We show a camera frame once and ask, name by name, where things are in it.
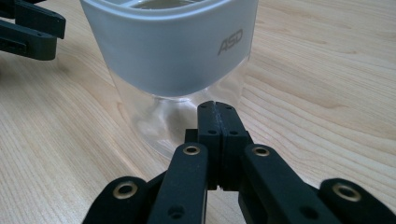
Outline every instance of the light wood tabletop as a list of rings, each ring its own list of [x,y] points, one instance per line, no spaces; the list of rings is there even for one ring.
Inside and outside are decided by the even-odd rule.
[[[169,160],[141,142],[78,0],[56,59],[0,52],[0,223],[80,223],[113,179]],[[351,180],[396,211],[396,1],[260,0],[238,112],[308,184]],[[243,223],[210,192],[207,223]]]

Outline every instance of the wood grain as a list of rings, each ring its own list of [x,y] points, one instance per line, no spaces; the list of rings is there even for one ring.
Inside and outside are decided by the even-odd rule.
[[[39,4],[67,19],[54,61],[0,52],[0,223],[79,223],[122,175],[169,161],[125,112],[79,1]],[[260,1],[239,114],[307,183],[350,179],[396,211],[396,2]],[[242,223],[211,192],[208,223]]]

